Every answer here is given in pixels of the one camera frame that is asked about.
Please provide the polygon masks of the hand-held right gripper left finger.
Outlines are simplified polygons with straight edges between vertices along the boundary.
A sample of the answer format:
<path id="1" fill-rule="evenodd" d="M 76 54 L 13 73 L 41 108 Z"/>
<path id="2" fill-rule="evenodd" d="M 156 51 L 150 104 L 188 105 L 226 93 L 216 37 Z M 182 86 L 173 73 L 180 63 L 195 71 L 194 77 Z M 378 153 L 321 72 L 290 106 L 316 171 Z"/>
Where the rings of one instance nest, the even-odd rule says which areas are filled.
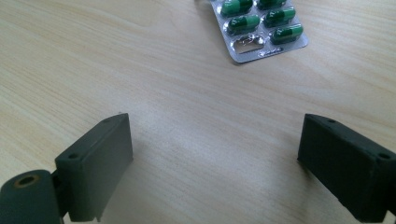
<path id="1" fill-rule="evenodd" d="M 104 119 L 56 159 L 56 171 L 70 186 L 67 212 L 75 222 L 100 219 L 116 186 L 133 161 L 129 116 Z"/>

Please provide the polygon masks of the green capsule blister pack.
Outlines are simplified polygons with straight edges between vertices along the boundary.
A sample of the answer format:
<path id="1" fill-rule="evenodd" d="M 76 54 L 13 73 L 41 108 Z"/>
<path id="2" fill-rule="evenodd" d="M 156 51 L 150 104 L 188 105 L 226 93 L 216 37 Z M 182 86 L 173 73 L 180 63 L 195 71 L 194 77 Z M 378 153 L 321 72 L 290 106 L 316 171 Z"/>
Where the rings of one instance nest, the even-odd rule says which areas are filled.
<path id="1" fill-rule="evenodd" d="M 308 44 L 291 0 L 209 0 L 230 56 L 247 63 Z"/>

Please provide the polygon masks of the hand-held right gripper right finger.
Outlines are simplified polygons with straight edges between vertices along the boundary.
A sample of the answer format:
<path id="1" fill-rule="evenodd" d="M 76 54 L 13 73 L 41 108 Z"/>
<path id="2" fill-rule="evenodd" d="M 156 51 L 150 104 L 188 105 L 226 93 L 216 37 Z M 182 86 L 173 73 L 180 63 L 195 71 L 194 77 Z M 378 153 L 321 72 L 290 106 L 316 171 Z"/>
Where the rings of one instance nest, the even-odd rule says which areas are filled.
<path id="1" fill-rule="evenodd" d="M 334 119 L 306 114 L 298 161 L 358 221 L 396 216 L 396 153 Z"/>

